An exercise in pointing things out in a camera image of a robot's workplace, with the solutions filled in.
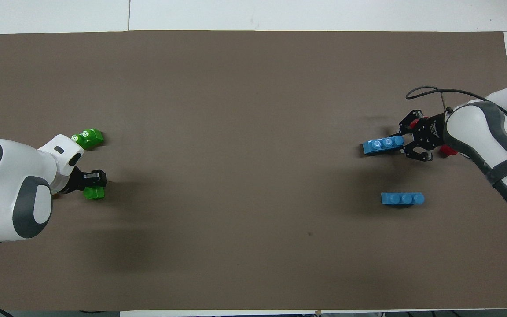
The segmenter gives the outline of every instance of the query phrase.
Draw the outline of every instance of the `green lego brick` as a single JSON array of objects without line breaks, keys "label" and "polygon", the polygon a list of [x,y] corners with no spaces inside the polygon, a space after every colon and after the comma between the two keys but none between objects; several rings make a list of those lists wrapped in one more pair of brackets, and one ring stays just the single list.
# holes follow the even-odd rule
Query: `green lego brick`
[{"label": "green lego brick", "polygon": [[105,197],[105,187],[91,186],[83,189],[83,196],[87,199],[95,200]]},{"label": "green lego brick", "polygon": [[80,134],[72,135],[72,141],[76,142],[83,148],[83,150],[87,150],[88,148],[94,147],[99,143],[102,143],[105,139],[103,139],[103,134],[101,131],[97,129],[87,129],[83,130]]}]

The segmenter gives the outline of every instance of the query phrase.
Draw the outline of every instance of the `brown mat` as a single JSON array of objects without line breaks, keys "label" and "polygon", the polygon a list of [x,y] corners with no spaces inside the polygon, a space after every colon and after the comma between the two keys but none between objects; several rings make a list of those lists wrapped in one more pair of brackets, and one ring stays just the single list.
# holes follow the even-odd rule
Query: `brown mat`
[{"label": "brown mat", "polygon": [[[460,156],[364,157],[420,85],[507,87],[502,33],[0,35],[0,138],[103,130],[55,200],[0,244],[15,310],[507,307],[507,211]],[[449,105],[466,96],[447,96]],[[420,191],[422,206],[381,205]]]}]

